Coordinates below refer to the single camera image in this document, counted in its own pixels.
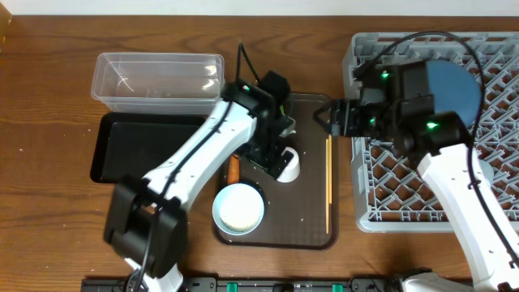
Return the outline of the small blue cup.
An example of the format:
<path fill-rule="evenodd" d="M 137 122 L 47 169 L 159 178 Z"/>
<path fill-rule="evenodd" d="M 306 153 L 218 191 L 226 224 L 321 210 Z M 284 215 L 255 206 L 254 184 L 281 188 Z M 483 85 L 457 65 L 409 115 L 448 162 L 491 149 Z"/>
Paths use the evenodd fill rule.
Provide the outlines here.
<path fill-rule="evenodd" d="M 494 181 L 493 167 L 487 161 L 484 161 L 484 160 L 480 160 L 479 164 L 480 164 L 481 170 L 483 172 L 483 176 L 486 179 L 487 185 L 489 187 L 491 187 L 493 185 L 493 181 Z"/>

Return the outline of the dark blue plate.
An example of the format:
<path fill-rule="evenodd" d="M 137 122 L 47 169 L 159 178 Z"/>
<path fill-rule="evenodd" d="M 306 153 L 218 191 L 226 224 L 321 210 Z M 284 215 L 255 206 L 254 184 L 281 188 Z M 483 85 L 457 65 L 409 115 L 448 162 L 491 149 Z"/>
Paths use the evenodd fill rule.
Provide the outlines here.
<path fill-rule="evenodd" d="M 466 127 L 471 126 L 481 101 L 476 79 L 461 66 L 445 60 L 427 61 L 426 68 L 435 113 L 455 112 Z"/>

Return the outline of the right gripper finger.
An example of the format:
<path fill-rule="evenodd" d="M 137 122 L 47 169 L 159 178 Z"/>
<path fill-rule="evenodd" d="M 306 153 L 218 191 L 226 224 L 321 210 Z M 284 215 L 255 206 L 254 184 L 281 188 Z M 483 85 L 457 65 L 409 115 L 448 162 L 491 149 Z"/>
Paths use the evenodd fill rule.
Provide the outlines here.
<path fill-rule="evenodd" d="M 314 111 L 314 117 L 318 118 L 322 113 L 329 111 L 335 104 L 334 100 L 330 100 L 327 103 L 320 106 L 317 110 Z"/>
<path fill-rule="evenodd" d="M 323 119 L 319 114 L 315 114 L 313 119 L 326 133 L 334 135 L 334 119 L 332 116 Z"/>

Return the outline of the small pink cup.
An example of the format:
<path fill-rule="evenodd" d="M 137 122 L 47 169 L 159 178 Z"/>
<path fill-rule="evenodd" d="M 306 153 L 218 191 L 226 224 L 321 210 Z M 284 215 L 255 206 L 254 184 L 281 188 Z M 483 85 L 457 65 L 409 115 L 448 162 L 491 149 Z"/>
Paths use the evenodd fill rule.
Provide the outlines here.
<path fill-rule="evenodd" d="M 291 153 L 292 157 L 277 178 L 277 181 L 280 183 L 291 183 L 299 176 L 300 173 L 300 159 L 297 151 L 291 147 L 286 147 L 283 151 L 283 155 L 287 153 Z"/>

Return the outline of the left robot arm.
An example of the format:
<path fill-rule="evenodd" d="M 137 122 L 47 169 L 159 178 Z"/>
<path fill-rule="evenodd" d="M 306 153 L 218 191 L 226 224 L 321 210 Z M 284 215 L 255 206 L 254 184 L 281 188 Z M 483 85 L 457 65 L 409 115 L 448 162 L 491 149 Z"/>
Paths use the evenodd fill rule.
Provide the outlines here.
<path fill-rule="evenodd" d="M 187 212 L 233 154 L 277 181 L 298 176 L 297 155 L 283 141 L 295 128 L 282 109 L 289 95 L 287 79 L 274 71 L 257 84 L 237 78 L 223 87 L 205 123 L 173 156 L 142 178 L 126 176 L 115 185 L 104 240 L 134 269 L 123 290 L 178 290 Z"/>

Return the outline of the orange carrot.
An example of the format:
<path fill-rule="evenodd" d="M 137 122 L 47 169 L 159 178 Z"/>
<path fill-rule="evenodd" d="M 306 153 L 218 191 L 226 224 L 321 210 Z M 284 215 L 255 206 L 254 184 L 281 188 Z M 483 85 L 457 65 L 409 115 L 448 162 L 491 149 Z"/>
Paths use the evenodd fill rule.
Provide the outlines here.
<path fill-rule="evenodd" d="M 227 184 L 235 184 L 238 183 L 240 179 L 240 160 L 239 157 L 233 155 L 229 159 L 229 168 L 227 175 Z"/>

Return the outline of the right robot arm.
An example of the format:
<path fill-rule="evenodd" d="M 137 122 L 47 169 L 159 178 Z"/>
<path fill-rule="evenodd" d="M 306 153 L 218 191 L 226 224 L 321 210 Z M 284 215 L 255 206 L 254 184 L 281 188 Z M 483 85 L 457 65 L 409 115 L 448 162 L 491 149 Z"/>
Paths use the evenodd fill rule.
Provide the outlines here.
<path fill-rule="evenodd" d="M 411 60 L 362 65 L 352 100 L 335 100 L 314 118 L 333 136 L 390 140 L 429 186 L 470 266 L 472 290 L 518 288 L 518 235 L 474 152 L 472 132 L 483 89 L 458 65 Z"/>

